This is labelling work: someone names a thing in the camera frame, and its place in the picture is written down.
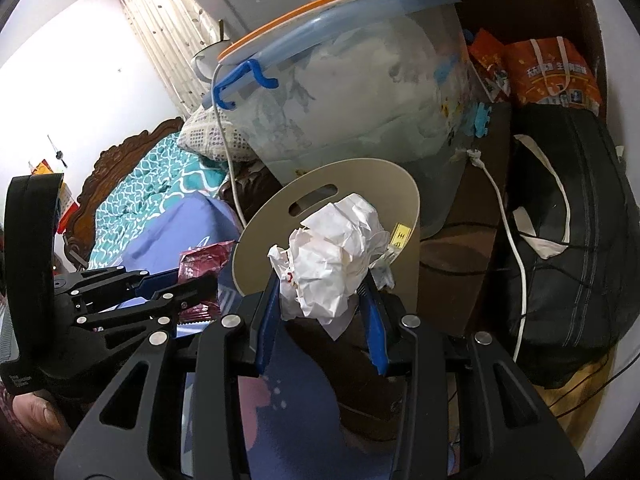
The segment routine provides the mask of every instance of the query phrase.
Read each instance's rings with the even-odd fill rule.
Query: patterned pillow
[[[220,122],[225,131],[226,143],[229,146],[229,155],[234,162],[247,162],[256,160],[258,156],[244,137],[229,121],[226,114],[220,110]],[[222,144],[222,136],[216,122],[213,106],[205,110],[202,105],[198,108],[182,126],[178,147],[190,153],[210,158],[210,160],[226,160],[225,147]]]

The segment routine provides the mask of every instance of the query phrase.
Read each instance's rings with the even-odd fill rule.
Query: red paper
[[[210,270],[215,272],[216,276],[219,276],[220,270],[229,261],[231,250],[235,243],[235,241],[230,240],[180,253],[178,283],[202,276]],[[220,307],[217,299],[210,298],[210,300],[203,301],[199,305],[181,311],[178,321],[180,323],[193,323],[196,321],[210,321],[219,317]]]

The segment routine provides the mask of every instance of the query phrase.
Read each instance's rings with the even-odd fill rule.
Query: crumpled white paper
[[[358,194],[330,203],[300,222],[289,237],[289,249],[268,253],[280,277],[282,319],[317,319],[336,340],[347,329],[358,306],[356,289],[369,265],[385,253],[389,232],[378,212]],[[385,283],[393,283],[388,267]]]

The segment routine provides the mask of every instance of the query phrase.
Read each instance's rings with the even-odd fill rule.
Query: black duffel bag
[[[638,316],[638,208],[606,126],[590,111],[527,105],[514,114],[512,132],[508,211],[527,271],[517,362],[534,384],[559,388]],[[498,337],[513,348],[521,287],[504,236],[494,266],[490,306]]]

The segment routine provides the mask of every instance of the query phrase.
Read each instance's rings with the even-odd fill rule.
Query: blue fabric
[[[95,212],[95,245],[90,269],[112,266],[148,222],[184,196],[215,196],[226,177],[226,164],[204,166],[177,146],[178,133],[158,142]]]
[[[329,381],[282,324],[263,378],[271,404],[257,408],[252,480],[388,480],[392,455],[346,445]]]
[[[200,193],[188,194],[174,207],[149,223],[132,240],[114,262],[127,270],[148,270],[151,274],[175,269],[183,251],[227,240],[238,240],[240,233],[229,206]],[[120,307],[139,304],[143,300],[126,301]],[[218,277],[218,301],[224,314],[240,301],[231,264]],[[178,328],[178,335],[201,330],[206,323],[188,324]]]

